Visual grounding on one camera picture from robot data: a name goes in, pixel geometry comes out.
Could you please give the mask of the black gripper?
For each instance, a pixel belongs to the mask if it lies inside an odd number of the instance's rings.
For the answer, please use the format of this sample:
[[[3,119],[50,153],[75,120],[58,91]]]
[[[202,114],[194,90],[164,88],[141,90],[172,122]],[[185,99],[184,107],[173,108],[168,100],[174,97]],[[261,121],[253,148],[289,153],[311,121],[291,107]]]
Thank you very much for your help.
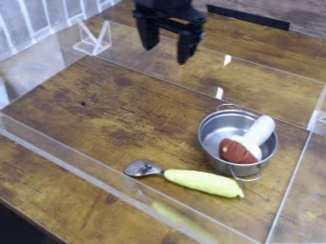
[[[145,49],[160,43],[160,29],[180,34],[177,61],[184,65],[202,41],[205,15],[194,8],[194,0],[134,0],[137,26]]]

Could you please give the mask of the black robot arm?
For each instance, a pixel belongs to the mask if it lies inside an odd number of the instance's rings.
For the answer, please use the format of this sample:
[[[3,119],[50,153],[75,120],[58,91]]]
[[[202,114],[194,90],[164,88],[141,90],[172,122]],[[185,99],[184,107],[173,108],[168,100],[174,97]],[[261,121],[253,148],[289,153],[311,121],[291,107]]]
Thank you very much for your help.
[[[160,30],[178,34],[177,61],[184,65],[204,40],[205,15],[193,0],[134,0],[134,18],[144,47],[150,51],[160,43]]]

